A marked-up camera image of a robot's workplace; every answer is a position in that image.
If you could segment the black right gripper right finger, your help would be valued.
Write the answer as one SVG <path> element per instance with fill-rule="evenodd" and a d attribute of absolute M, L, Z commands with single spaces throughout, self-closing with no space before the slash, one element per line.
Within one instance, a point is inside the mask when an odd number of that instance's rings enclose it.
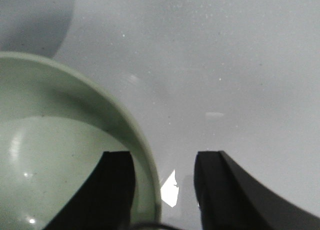
<path fill-rule="evenodd" d="M 319 217 L 271 191 L 224 151 L 199 151 L 194 188 L 204 230 L 318 230 Z"/>

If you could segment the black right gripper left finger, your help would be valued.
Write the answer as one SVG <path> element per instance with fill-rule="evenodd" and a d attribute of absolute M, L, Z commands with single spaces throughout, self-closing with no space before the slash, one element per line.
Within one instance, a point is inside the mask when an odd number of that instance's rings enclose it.
<path fill-rule="evenodd" d="M 105 151 L 88 179 L 45 229 L 126 230 L 135 188 L 131 153 Z"/>

